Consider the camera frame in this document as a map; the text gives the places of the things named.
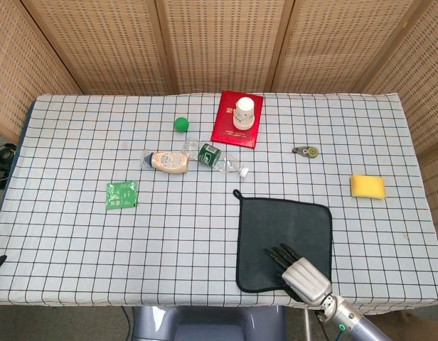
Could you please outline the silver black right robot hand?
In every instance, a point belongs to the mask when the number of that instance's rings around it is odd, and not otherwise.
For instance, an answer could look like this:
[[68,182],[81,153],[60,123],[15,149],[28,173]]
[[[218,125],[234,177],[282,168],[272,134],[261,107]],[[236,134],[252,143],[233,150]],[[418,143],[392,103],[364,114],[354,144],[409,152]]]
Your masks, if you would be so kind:
[[278,265],[282,280],[306,304],[321,306],[332,294],[330,280],[289,245],[281,243],[263,252]]

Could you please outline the grey and yellow cloth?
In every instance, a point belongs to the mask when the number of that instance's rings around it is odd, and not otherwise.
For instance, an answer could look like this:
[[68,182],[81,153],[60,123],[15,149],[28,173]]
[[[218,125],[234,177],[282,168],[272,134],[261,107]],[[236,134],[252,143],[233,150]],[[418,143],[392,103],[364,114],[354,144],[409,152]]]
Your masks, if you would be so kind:
[[307,258],[326,278],[331,278],[332,216],[323,205],[265,197],[244,197],[240,202],[236,282],[241,291],[285,291],[301,299],[283,281],[282,268],[265,249],[286,244]]

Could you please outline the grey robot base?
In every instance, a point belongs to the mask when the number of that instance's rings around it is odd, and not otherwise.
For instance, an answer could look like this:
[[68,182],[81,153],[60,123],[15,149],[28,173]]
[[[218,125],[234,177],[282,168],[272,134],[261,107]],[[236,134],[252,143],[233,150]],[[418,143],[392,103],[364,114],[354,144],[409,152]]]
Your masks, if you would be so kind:
[[279,306],[135,307],[132,341],[287,341]]

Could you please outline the white checked tablecloth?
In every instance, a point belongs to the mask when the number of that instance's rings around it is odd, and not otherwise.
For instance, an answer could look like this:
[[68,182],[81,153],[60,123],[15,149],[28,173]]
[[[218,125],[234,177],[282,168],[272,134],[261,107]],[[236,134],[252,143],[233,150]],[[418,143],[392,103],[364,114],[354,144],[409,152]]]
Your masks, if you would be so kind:
[[[145,169],[143,150],[210,138],[219,94],[51,95],[31,108],[0,210],[0,304],[285,305],[235,280],[238,189],[327,206],[332,283],[364,313],[438,304],[438,241],[396,94],[266,94],[254,149],[224,146],[245,178],[191,163]],[[292,153],[313,146],[316,158]],[[384,178],[385,199],[350,177]],[[106,209],[108,183],[138,182],[137,206]]]

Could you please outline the black equipment on floor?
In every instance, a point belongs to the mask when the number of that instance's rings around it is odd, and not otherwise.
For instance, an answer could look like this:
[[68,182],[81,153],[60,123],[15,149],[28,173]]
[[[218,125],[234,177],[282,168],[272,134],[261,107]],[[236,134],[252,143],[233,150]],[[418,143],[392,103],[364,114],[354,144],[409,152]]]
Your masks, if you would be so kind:
[[15,154],[16,146],[14,144],[7,143],[0,146],[0,189],[6,186]]

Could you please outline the yellow sponge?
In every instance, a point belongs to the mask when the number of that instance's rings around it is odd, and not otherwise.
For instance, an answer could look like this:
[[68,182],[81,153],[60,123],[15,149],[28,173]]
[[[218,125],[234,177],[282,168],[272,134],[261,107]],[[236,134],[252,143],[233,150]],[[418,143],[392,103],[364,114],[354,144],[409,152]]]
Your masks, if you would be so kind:
[[374,175],[352,175],[350,177],[351,196],[371,199],[385,199],[384,178]]

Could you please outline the green tea sachet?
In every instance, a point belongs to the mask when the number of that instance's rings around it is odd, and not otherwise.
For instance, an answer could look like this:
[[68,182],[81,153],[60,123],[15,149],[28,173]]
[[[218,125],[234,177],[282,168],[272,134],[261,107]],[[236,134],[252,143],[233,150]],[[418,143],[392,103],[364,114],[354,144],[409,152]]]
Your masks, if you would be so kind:
[[108,183],[106,186],[106,209],[116,210],[137,206],[138,182],[135,180]]

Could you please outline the clear bottle with green label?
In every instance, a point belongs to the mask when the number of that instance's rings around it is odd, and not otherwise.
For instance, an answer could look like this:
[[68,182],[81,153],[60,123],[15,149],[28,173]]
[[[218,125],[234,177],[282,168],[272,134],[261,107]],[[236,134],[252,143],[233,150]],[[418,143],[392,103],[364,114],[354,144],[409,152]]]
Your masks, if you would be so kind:
[[183,152],[191,160],[211,168],[213,171],[221,173],[237,173],[241,178],[245,178],[250,172],[248,167],[241,163],[229,153],[214,147],[212,144],[196,139],[186,139],[183,145]]

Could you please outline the red booklet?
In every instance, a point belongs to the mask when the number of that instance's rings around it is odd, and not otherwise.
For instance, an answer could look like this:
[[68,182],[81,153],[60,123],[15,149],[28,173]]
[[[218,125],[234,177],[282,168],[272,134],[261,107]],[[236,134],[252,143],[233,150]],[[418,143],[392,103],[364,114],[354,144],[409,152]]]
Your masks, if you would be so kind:
[[[241,99],[245,99],[245,101],[242,102],[243,116],[244,113],[247,114],[250,112],[250,109],[252,109],[253,113],[252,124],[250,124],[250,122],[247,124],[245,122],[239,123],[239,125],[248,127],[248,129],[239,129],[235,125],[235,112],[239,109],[239,101]],[[255,148],[263,104],[263,96],[223,90],[211,140],[224,144]]]

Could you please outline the white paper cup stack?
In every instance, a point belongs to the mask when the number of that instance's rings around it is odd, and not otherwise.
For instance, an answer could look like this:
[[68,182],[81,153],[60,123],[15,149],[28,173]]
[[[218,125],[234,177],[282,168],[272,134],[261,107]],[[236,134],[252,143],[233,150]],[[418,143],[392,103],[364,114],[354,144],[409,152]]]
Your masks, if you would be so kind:
[[251,129],[255,122],[255,103],[250,97],[241,97],[236,102],[233,114],[233,125],[236,129],[246,131]]

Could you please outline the beige sauce bottle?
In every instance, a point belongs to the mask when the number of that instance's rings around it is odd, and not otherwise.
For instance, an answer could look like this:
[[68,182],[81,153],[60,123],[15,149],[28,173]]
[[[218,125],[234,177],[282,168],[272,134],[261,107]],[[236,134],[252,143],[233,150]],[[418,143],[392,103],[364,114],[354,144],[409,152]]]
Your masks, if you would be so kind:
[[170,174],[182,174],[188,171],[189,157],[181,151],[147,151],[141,158],[143,167],[153,168]]

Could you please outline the wooden woven folding screen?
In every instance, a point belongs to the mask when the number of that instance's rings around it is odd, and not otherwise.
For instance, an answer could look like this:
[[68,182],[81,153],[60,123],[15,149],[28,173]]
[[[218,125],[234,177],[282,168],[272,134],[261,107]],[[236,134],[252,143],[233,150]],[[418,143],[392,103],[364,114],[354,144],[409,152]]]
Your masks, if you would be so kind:
[[0,0],[0,135],[40,94],[395,92],[438,236],[438,0]]

